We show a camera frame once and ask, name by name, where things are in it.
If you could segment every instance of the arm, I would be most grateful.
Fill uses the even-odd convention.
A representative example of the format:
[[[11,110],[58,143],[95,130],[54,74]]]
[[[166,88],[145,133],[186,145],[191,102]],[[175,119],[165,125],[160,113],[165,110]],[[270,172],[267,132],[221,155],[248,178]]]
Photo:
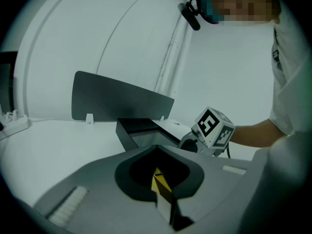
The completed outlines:
[[[231,142],[251,147],[269,147],[286,136],[268,119],[253,126],[236,127]]]

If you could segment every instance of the white curved wall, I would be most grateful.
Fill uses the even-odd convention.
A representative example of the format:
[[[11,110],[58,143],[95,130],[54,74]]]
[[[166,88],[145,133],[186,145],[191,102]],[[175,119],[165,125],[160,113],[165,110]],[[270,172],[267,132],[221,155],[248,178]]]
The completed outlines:
[[[76,71],[154,90],[184,0],[48,0],[21,43],[15,106],[72,120]]]

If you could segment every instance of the yellow object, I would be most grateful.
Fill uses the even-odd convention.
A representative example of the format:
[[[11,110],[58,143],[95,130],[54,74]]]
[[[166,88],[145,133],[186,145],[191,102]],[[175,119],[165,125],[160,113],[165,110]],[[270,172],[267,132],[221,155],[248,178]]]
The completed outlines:
[[[164,186],[166,187],[170,192],[172,192],[172,190],[170,189],[169,185],[167,184],[164,176],[162,175],[161,171],[159,170],[159,168],[157,167],[154,175],[153,175],[153,180],[152,180],[152,191],[156,192],[159,194],[159,189],[156,185],[156,181],[155,178],[157,178],[157,180]]]

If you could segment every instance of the black cable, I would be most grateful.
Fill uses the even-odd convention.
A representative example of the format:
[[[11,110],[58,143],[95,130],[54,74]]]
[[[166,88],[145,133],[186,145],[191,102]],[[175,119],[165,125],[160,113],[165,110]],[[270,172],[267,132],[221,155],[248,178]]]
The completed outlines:
[[[231,158],[231,155],[230,155],[230,148],[229,148],[229,147],[226,149],[226,152],[228,153],[228,157]]]

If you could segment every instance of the person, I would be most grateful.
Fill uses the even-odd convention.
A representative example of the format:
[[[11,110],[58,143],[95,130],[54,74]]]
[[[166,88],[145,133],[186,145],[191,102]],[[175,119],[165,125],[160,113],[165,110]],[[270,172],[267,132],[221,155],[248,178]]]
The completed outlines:
[[[222,20],[274,24],[272,47],[273,106],[268,119],[251,126],[237,126],[231,142],[269,147],[293,132],[292,124],[278,94],[303,63],[311,48],[300,25],[282,0],[207,0],[213,15]]]

